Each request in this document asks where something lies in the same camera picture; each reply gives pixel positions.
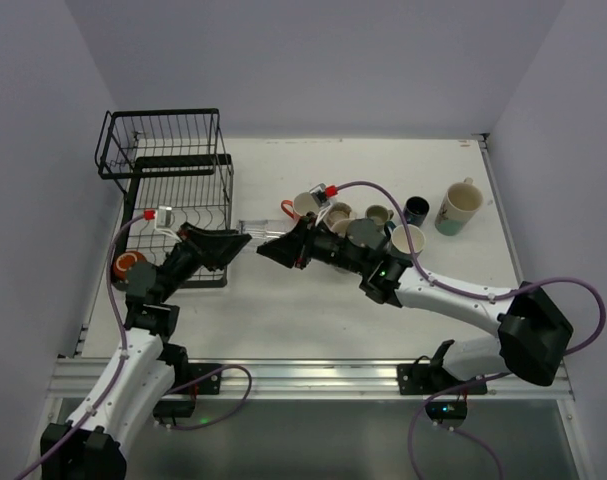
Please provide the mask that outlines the olive brown small mug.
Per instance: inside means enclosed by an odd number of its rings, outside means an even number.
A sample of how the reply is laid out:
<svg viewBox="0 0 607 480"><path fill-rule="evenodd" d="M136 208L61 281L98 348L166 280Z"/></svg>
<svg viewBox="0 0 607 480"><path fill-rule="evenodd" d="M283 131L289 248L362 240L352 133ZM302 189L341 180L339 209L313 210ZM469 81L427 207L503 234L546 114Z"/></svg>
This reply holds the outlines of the olive brown small mug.
<svg viewBox="0 0 607 480"><path fill-rule="evenodd" d="M374 222L377 227L383 227L394 217L394 211L382 205L370 205L365 211L365 217Z"/></svg>

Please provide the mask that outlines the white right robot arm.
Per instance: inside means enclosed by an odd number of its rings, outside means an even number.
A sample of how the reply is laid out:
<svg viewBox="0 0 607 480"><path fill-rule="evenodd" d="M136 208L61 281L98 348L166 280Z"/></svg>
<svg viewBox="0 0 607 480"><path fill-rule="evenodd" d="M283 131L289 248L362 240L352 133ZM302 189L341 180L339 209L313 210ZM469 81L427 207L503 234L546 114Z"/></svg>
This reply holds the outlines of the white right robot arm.
<svg viewBox="0 0 607 480"><path fill-rule="evenodd" d="M286 268L303 269L317 260L356 273L360 289L377 304L426 310L480 329L479 338L443 342L431 359L432 368L458 382L512 373L549 386L573 334L553 300L532 284L525 283L517 295L458 280L452 284L459 294L438 287L441 276L422 276L410 258L391 250L388 237L370 220L355 220L339 235L303 217L257 252Z"/></svg>

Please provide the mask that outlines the speckled beige small cup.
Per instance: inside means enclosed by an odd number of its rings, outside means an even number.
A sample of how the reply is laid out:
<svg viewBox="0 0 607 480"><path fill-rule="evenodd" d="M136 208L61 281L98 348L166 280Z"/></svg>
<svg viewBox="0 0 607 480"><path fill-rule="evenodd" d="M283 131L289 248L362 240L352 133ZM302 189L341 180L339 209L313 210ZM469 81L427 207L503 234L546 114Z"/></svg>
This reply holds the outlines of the speckled beige small cup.
<svg viewBox="0 0 607 480"><path fill-rule="evenodd" d="M345 220L354 217L355 212L353 208L349 204L344 202L337 202L333 204L326 215L327 220L331 222L337 222L339 220Z"/></svg>

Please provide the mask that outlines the dark teal mug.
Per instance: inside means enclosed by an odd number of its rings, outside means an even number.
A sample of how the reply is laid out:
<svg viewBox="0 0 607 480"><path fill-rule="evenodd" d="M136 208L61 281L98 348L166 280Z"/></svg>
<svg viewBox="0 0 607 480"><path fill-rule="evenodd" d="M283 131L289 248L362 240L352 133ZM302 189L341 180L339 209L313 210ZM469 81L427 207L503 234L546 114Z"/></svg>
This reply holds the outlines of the dark teal mug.
<svg viewBox="0 0 607 480"><path fill-rule="evenodd" d="M388 252L399 258L411 260L412 254L419 256L426 245L423 231L414 225L405 228L388 221L384 224L384 233L388 239Z"/></svg>

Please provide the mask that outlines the tall cream teal coral mug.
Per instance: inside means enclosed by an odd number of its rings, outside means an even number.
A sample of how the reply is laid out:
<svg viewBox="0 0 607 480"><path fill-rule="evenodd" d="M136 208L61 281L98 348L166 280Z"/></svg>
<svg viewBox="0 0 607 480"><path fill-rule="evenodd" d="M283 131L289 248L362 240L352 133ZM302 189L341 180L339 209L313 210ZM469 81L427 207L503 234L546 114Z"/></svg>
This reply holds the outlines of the tall cream teal coral mug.
<svg viewBox="0 0 607 480"><path fill-rule="evenodd" d="M481 190L467 177L452 184L443 197L434 225L446 236L455 236L478 212L484 201Z"/></svg>

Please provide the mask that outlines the large orange mug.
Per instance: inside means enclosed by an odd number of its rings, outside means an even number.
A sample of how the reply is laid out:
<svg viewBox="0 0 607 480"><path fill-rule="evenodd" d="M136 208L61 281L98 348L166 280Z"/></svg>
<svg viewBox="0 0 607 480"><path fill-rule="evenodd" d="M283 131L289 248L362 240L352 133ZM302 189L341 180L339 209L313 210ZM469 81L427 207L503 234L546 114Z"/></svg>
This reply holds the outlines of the large orange mug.
<svg viewBox="0 0 607 480"><path fill-rule="evenodd" d="M308 213L317 215L320 212L320 206L310 192L300 193L293 200L283 200L280 208L294 222Z"/></svg>

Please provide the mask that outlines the dark blue glazed mug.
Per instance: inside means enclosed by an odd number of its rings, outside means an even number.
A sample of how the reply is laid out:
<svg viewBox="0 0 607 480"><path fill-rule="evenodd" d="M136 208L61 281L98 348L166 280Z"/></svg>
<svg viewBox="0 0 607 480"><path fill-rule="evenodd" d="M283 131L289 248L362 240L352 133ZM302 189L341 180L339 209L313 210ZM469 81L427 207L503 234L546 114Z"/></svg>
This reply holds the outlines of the dark blue glazed mug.
<svg viewBox="0 0 607 480"><path fill-rule="evenodd" d="M408 224L421 227L430 209L429 202L420 196L413 196L406 200L403 217Z"/></svg>

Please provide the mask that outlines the tall cream green mug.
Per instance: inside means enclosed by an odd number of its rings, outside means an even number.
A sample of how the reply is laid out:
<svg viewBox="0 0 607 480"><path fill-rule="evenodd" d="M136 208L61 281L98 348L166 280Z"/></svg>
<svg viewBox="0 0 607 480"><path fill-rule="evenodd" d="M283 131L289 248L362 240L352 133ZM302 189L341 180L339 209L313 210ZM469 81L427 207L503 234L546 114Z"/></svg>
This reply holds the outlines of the tall cream green mug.
<svg viewBox="0 0 607 480"><path fill-rule="evenodd" d="M339 235L340 237L345 237L347 235L347 230L350 224L354 221L354 218L344 218L337 220L330 227L330 231L334 234Z"/></svg>

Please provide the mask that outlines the clear faceted glass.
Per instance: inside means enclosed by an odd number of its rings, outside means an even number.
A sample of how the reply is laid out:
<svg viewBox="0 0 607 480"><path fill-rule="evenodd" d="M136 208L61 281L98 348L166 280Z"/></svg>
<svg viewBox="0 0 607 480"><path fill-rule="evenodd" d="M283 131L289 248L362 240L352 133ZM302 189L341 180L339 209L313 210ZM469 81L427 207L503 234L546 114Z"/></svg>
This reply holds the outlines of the clear faceted glass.
<svg viewBox="0 0 607 480"><path fill-rule="evenodd" d="M289 231L290 224L283 220L239 220L237 228L240 233L248 234L255 242L266 242Z"/></svg>

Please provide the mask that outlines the small orange red mug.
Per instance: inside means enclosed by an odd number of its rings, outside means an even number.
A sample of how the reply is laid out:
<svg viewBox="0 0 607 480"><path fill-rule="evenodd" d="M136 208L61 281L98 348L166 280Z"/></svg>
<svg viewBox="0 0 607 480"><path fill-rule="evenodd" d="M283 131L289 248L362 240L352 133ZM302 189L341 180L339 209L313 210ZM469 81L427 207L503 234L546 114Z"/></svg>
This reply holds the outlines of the small orange red mug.
<svg viewBox="0 0 607 480"><path fill-rule="evenodd" d="M135 250L125 251L118 255L112 263L112 273L119 281L124 281L127 272L137 263L146 262L146 257Z"/></svg>

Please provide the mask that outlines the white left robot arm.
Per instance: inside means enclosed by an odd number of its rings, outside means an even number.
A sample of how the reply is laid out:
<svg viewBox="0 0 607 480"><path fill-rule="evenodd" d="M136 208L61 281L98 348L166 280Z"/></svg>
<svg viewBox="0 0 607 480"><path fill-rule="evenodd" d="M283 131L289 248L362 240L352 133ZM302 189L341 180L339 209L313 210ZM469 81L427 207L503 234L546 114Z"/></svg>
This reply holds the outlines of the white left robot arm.
<svg viewBox="0 0 607 480"><path fill-rule="evenodd" d="M227 267L250 242L237 230L185 222L162 264L136 256L124 273L127 313L117 315L118 346L82 404L40 440L44 479L123 479L132 441L167 394L196 393L223 365L192 375L185 348L170 341L179 309L169 298L199 269Z"/></svg>

